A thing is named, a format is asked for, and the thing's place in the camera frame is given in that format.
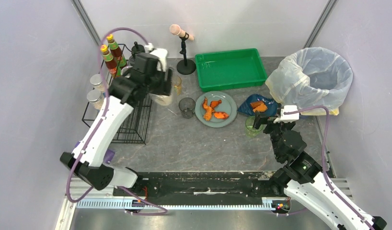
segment bottle label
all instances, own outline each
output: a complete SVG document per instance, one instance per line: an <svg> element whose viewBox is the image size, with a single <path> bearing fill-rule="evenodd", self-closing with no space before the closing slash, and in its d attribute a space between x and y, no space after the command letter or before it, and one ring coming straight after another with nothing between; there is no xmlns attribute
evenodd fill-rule
<svg viewBox="0 0 392 230"><path fill-rule="evenodd" d="M113 78L121 77L121 69L120 69L120 67L108 69L108 71L110 71L111 76L112 76Z"/></svg>
<svg viewBox="0 0 392 230"><path fill-rule="evenodd" d="M113 43L109 43L109 44L108 44L108 47L109 47L110 49L117 49L117 48L118 48L118 44L117 44L116 41L114 41Z"/></svg>
<svg viewBox="0 0 392 230"><path fill-rule="evenodd" d="M111 61L113 60L113 55L112 54L103 55L103 58L105 61Z"/></svg>
<svg viewBox="0 0 392 230"><path fill-rule="evenodd" d="M127 60L126 60L126 57L124 56L124 54L121 55L121 57L117 57L117 63L119 63L118 65L119 65L120 67L125 67L125 66L127 66Z"/></svg>

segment brown glass bottle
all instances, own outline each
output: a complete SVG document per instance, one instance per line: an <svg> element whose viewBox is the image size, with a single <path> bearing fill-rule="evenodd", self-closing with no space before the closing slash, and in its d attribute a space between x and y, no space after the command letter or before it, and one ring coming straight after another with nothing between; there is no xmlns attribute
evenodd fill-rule
<svg viewBox="0 0 392 230"><path fill-rule="evenodd" d="M100 47L101 52L103 53L103 58L104 62L106 63L106 66L108 68L108 71L110 71L111 76L113 78L117 78L121 76L121 70L120 67L117 66L117 60L113 57L113 55L110 53L106 45L102 45Z"/></svg>
<svg viewBox="0 0 392 230"><path fill-rule="evenodd" d="M127 60L124 57L123 51L121 50L120 46L114 40L112 34L109 34L109 36L107 36L107 42L108 42L108 47L110 48L110 52L117 59L117 63L120 66L120 68L122 69L123 67L126 67Z"/></svg>

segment trash bin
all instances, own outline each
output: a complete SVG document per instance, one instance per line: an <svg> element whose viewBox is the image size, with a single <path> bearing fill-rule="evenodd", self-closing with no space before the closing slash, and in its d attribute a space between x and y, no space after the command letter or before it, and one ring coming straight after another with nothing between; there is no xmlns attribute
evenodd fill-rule
<svg viewBox="0 0 392 230"><path fill-rule="evenodd" d="M353 71L343 57L322 47L310 47L283 59L265 84L278 103L299 109L324 105L330 114L338 115L352 81ZM326 113L314 109L302 114Z"/></svg>

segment robotic arm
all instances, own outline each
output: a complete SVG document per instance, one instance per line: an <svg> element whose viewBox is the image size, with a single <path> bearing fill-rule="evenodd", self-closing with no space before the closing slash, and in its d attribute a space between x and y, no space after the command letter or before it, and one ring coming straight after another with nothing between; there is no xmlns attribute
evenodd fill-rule
<svg viewBox="0 0 392 230"><path fill-rule="evenodd" d="M104 103L80 144L72 153L64 152L60 157L60 161L71 169L77 156L83 153L74 174L95 189L102 190L109 185L131 188L137 181L135 171L106 165L103 158L115 133L138 102L148 93L165 96L171 94L173 72L166 66L167 54L167 50L158 48L152 49L150 53L137 54L134 66L123 73L124 77L112 81L106 115L103 116ZM83 146L89 139L91 141L83 151Z"/></svg>
<svg viewBox="0 0 392 230"><path fill-rule="evenodd" d="M271 189L275 194L287 195L303 204L322 219L331 229L382 230L386 222L360 209L344 193L333 185L322 167L304 149L307 144L299 132L293 131L299 113L295 105L285 105L277 116L255 114L254 128L266 124L264 133L270 134L277 162L287 164L271 178Z"/></svg>

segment marble table surface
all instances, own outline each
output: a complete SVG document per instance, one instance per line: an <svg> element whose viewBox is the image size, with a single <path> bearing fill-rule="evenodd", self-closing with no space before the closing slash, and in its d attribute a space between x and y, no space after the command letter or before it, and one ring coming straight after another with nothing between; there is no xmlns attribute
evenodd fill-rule
<svg viewBox="0 0 392 230"><path fill-rule="evenodd" d="M268 76L283 57L263 57ZM226 127L211 128L196 116L185 119L178 103L184 97L195 101L203 94L196 72L181 75L176 72L180 59L169 59L168 64L182 78L182 93L173 97L169 106L152 104L146 145L111 144L116 152L111 165L129 167L137 172L163 171L276 171L282 165L276 162L270 137L260 133L254 138L244 133L247 116L237 114ZM253 93L271 97L264 84L259 87L224 90L238 106ZM321 143L314 117L300 119L294 130L301 133L308 144L305 151L320 162Z"/></svg>

